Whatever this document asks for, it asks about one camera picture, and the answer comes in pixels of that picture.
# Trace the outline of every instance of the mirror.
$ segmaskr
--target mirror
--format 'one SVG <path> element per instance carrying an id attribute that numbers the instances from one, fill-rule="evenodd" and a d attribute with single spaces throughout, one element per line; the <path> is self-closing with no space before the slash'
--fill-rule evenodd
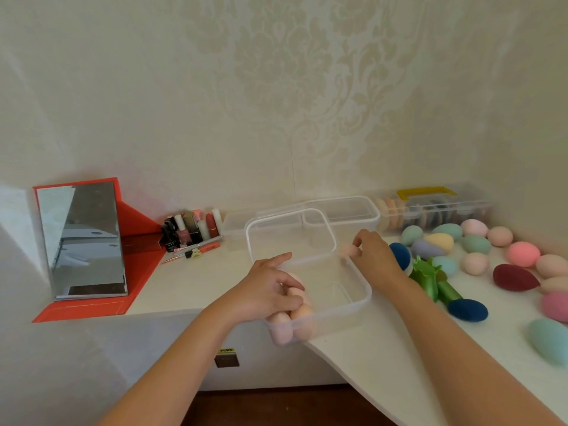
<path id="1" fill-rule="evenodd" d="M 57 301 L 128 294 L 112 182 L 36 190 Z"/>

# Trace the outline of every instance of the yellow handle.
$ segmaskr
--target yellow handle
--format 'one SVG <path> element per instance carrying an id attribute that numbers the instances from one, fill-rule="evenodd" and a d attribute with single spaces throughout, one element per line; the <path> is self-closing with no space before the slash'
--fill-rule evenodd
<path id="1" fill-rule="evenodd" d="M 456 193 L 446 187 L 410 188 L 408 190 L 398 190 L 396 193 L 402 200 L 408 200 L 409 196 L 424 196 L 428 194 L 448 194 L 450 196 L 457 196 Z"/>

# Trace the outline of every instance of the navy blue makeup sponge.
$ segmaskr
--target navy blue makeup sponge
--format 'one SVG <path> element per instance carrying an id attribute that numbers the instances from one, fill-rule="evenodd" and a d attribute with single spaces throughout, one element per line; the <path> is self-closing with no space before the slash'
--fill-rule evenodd
<path id="1" fill-rule="evenodd" d="M 402 270 L 410 264 L 410 251 L 402 243 L 394 242 L 389 245 L 391 251 Z"/>
<path id="2" fill-rule="evenodd" d="M 465 322 L 482 322 L 489 316 L 486 306 L 472 299 L 456 299 L 447 308 L 451 315 Z"/>

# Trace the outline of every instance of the wall outlet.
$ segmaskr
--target wall outlet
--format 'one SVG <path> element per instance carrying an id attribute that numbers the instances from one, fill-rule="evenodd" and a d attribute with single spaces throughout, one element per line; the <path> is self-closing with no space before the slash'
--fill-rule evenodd
<path id="1" fill-rule="evenodd" d="M 215 356 L 217 367 L 236 367 L 238 363 L 237 352 L 234 348 L 222 348 Z"/>

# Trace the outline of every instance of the damask wallpaper pattern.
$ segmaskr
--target damask wallpaper pattern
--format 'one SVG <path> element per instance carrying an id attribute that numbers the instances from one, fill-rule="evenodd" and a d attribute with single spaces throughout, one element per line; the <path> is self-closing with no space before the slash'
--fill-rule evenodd
<path id="1" fill-rule="evenodd" d="M 8 184 L 159 217 L 467 179 L 523 3 L 1 0 Z"/>

